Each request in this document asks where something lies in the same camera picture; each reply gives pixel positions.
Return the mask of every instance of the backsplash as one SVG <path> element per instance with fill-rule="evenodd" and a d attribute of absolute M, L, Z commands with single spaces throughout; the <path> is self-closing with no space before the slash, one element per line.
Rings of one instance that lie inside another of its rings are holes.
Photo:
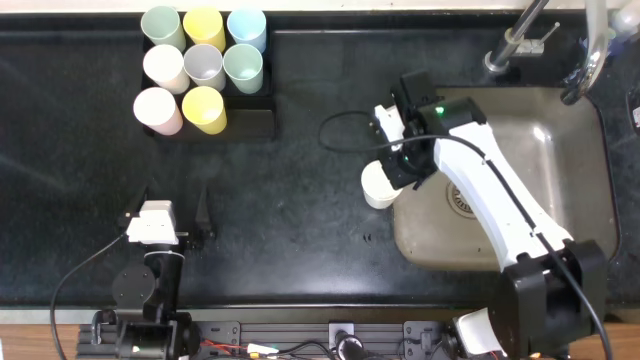
<path fill-rule="evenodd" d="M 628 0 L 606 0 L 618 9 Z M 353 11 L 353 10 L 507 10 L 523 9 L 530 0 L 3 0 L 0 13 L 31 12 L 138 12 L 155 5 L 173 5 L 186 10 L 214 5 L 222 11 L 256 6 L 273 11 Z M 580 9 L 583 0 L 551 0 L 546 9 Z"/>

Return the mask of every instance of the black countertop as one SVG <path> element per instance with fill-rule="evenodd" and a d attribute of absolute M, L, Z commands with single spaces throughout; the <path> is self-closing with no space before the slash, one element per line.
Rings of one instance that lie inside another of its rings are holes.
<path fill-rule="evenodd" d="M 373 210 L 362 197 L 360 172 L 374 155 L 321 150 L 317 126 L 337 111 L 389 104 L 389 87 L 420 68 L 438 86 L 558 86 L 577 59 L 571 49 L 585 31 L 583 16 L 543 15 L 532 35 L 562 23 L 544 57 L 514 61 L 515 71 L 496 81 L 481 59 L 513 14 L 325 15 L 269 17 L 278 140 L 200 145 L 157 143 L 133 117 L 139 15 L 4 17 L 0 306 L 47 305 L 59 279 L 117 235 L 116 218 L 144 184 L 188 216 L 202 186 L 210 192 L 219 234 L 187 254 L 184 307 L 482 306 L 497 273 L 429 271 L 406 261 L 391 210 Z M 590 95 L 602 113 L 620 226 L 608 277 L 616 306 L 640 302 L 640 139 L 624 96 L 640 81 L 639 58 L 639 45 L 627 48 Z M 371 141 L 362 124 L 331 136 Z M 141 254 L 117 245 L 67 283 L 60 304 L 112 305 L 113 277 Z"/>

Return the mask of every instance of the drain strainer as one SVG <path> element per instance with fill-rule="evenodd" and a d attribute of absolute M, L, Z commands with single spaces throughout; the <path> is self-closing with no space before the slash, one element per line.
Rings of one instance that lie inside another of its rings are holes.
<path fill-rule="evenodd" d="M 460 189 L 457 186 L 453 185 L 452 182 L 447 184 L 447 202 L 451 209 L 458 215 L 465 217 L 467 219 L 475 219 L 476 216 L 473 214 L 471 210 L 471 206 L 467 203 L 462 193 L 460 193 Z"/>

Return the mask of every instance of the cup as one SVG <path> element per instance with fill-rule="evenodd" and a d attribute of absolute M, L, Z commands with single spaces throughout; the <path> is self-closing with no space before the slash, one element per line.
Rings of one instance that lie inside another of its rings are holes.
<path fill-rule="evenodd" d="M 182 128 L 182 116 L 176 100 L 163 88 L 143 90 L 133 102 L 133 114 L 138 121 L 162 135 L 173 135 Z"/>
<path fill-rule="evenodd" d="M 182 53 L 171 45 L 152 47 L 144 56 L 142 68 L 151 80 L 174 95 L 182 94 L 189 87 Z"/>
<path fill-rule="evenodd" d="M 213 45 L 200 44 L 184 54 L 184 71 L 199 86 L 210 86 L 222 91 L 226 77 L 222 70 L 222 54 Z"/>
<path fill-rule="evenodd" d="M 402 189 L 394 190 L 387 175 L 382 170 L 379 160 L 365 166 L 360 177 L 364 198 L 367 204 L 374 209 L 388 208 L 402 193 Z"/>
<path fill-rule="evenodd" d="M 184 30 L 196 44 L 213 45 L 220 52 L 226 47 L 222 15 L 214 7 L 189 10 L 184 16 Z"/>
<path fill-rule="evenodd" d="M 222 95 L 211 87 L 191 89 L 182 100 L 182 113 L 203 132 L 215 135 L 227 126 Z"/>
<path fill-rule="evenodd" d="M 233 45 L 224 54 L 224 71 L 238 90 L 253 94 L 262 87 L 262 54 L 247 44 Z"/>
<path fill-rule="evenodd" d="M 180 15 L 168 6 L 156 6 L 142 15 L 142 32 L 156 45 L 171 45 L 184 51 L 187 42 L 180 26 Z"/>
<path fill-rule="evenodd" d="M 227 18 L 227 29 L 236 44 L 249 44 L 261 53 L 267 48 L 267 18 L 258 9 L 239 9 Z"/>

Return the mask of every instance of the stainless steel sink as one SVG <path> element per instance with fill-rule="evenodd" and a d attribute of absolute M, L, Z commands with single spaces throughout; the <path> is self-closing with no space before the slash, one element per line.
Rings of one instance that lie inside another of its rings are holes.
<path fill-rule="evenodd" d="M 440 89 L 471 97 L 487 115 L 500 149 L 540 206 L 574 240 L 595 239 L 608 257 L 618 246 L 600 117 L 582 98 L 560 101 L 554 88 Z M 446 175 L 393 205 L 395 238 L 409 261 L 441 270 L 494 270 L 498 263 L 480 223 Z"/>

